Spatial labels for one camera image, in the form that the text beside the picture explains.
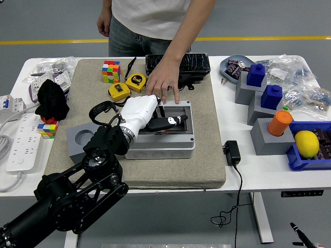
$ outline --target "lemon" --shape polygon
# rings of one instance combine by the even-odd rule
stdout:
[[[298,132],[294,140],[300,155],[306,159],[314,157],[319,151],[319,140],[311,131]]]

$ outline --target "white t-shirt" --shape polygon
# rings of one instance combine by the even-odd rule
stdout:
[[[112,0],[114,17],[134,33],[172,40],[190,0]]]

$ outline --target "human hand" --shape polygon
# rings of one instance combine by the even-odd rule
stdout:
[[[99,33],[105,37],[109,37],[110,21],[112,19],[111,8],[102,8],[101,14],[97,21]]]
[[[149,75],[147,81],[147,94],[155,94],[162,99],[163,104],[167,102],[168,87],[171,87],[175,103],[179,104],[179,90],[178,90],[178,76],[180,63],[168,61],[165,57],[155,67],[153,72]]]

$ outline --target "blue plastic tray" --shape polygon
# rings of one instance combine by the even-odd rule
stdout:
[[[290,124],[290,130],[292,133],[308,130],[312,131],[316,128],[324,131],[331,130],[331,121],[293,121]],[[294,144],[287,152],[289,159],[289,166],[292,171],[308,171],[308,170],[321,170],[331,169],[331,159],[326,160],[303,160],[300,157],[298,148]]]
[[[255,65],[255,62],[251,61],[248,57],[245,57],[244,55],[240,55],[240,54],[231,55],[230,57],[223,60],[219,65],[220,72],[222,73],[223,76],[225,76],[228,80],[230,80],[232,83],[235,84],[238,83],[238,80],[232,78],[230,75],[227,75],[225,72],[227,69],[227,63],[229,59],[242,61],[247,67],[250,67],[251,65]]]

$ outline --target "small rubik's cube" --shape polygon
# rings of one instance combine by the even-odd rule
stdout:
[[[102,77],[105,83],[119,83],[123,74],[119,61],[106,60],[102,67]]]
[[[57,131],[58,122],[56,124],[39,124],[38,132],[45,139],[55,138],[55,133]]]

